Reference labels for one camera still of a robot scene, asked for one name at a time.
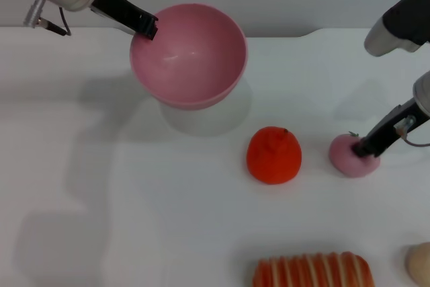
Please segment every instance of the toy orange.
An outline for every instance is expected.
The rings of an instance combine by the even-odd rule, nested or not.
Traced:
[[[293,179],[302,164],[302,150],[296,137],[284,128],[266,127],[252,137],[247,151],[249,172],[267,184]]]

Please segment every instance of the pink object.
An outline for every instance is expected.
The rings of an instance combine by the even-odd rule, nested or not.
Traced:
[[[348,177],[364,177],[377,169],[381,163],[379,157],[360,158],[352,151],[352,146],[360,139],[360,137],[350,134],[342,134],[336,137],[330,145],[331,163]]]
[[[247,40],[221,11],[199,4],[160,11],[153,41],[135,35],[133,71],[158,100],[185,110],[203,109],[224,99],[247,63]]]

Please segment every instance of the beige object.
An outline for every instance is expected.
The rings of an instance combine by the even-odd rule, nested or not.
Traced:
[[[410,250],[406,268],[419,287],[430,287],[430,242],[422,243]]]

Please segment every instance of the bread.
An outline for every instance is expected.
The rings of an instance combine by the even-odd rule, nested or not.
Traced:
[[[253,287],[374,287],[368,263],[351,252],[261,260]]]
[[[430,242],[417,245],[409,251],[406,268],[419,287],[430,287]]]

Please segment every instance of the pink bowl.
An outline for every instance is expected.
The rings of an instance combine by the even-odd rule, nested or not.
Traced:
[[[221,11],[199,4],[176,5],[156,16],[153,41],[136,34],[133,71],[158,100],[175,108],[203,109],[224,99],[247,63],[247,41]]]

